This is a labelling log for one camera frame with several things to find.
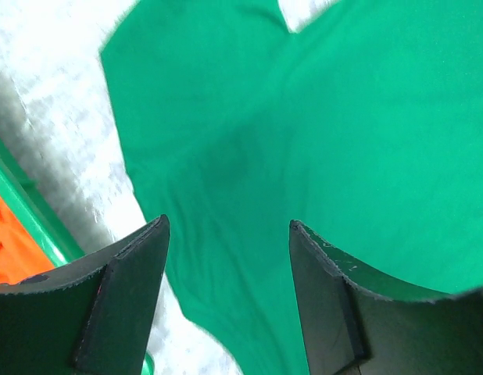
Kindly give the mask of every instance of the orange fabric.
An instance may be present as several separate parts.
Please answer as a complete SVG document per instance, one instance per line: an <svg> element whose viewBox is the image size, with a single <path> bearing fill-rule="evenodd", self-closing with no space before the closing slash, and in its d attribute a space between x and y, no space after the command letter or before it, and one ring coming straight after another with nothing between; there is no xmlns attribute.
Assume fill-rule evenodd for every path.
<svg viewBox="0 0 483 375"><path fill-rule="evenodd" d="M0 197L0 284L20 281L54 266Z"/></svg>

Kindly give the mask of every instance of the green basket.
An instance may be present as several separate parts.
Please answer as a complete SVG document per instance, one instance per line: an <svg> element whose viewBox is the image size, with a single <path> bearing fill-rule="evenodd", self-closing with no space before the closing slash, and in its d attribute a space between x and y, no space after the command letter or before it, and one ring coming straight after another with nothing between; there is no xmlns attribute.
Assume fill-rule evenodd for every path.
<svg viewBox="0 0 483 375"><path fill-rule="evenodd" d="M1 140L0 196L54 266L64 266L84 255ZM152 357L146 354L141 375L153 372Z"/></svg>

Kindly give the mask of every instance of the green fabric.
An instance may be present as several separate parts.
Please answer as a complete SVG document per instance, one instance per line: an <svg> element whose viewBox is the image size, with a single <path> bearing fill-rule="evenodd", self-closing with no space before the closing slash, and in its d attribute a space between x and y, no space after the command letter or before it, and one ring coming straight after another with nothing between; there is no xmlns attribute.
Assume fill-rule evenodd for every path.
<svg viewBox="0 0 483 375"><path fill-rule="evenodd" d="M403 280L483 284L483 1L142 0L102 52L187 318L245 375L304 374L288 223Z"/></svg>

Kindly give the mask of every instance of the orange cloth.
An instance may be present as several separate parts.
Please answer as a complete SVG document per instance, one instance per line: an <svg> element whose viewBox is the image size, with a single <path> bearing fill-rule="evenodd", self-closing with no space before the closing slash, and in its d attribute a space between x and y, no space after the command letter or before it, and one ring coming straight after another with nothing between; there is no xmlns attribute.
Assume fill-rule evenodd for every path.
<svg viewBox="0 0 483 375"><path fill-rule="evenodd" d="M0 284L20 281L54 266L0 197Z"/></svg>

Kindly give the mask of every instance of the green cloth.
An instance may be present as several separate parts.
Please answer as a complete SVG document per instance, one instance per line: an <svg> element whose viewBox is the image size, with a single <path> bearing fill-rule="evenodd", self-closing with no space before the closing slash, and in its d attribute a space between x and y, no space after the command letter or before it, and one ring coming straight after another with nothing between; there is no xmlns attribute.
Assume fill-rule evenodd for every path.
<svg viewBox="0 0 483 375"><path fill-rule="evenodd" d="M483 1L142 0L102 52L184 314L245 375L304 374L288 223L395 277L483 284Z"/></svg>

